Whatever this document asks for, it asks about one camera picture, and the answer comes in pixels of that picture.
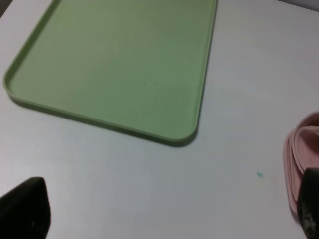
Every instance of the pink fabric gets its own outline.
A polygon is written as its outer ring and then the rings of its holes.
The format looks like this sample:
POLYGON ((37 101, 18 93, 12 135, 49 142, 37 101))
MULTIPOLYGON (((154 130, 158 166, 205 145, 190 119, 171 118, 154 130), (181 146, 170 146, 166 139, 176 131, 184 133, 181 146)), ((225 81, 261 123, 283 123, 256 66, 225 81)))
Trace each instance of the pink fabric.
POLYGON ((301 178, 306 168, 319 168, 319 112, 305 117, 284 145, 284 169, 290 208, 297 215, 301 178))

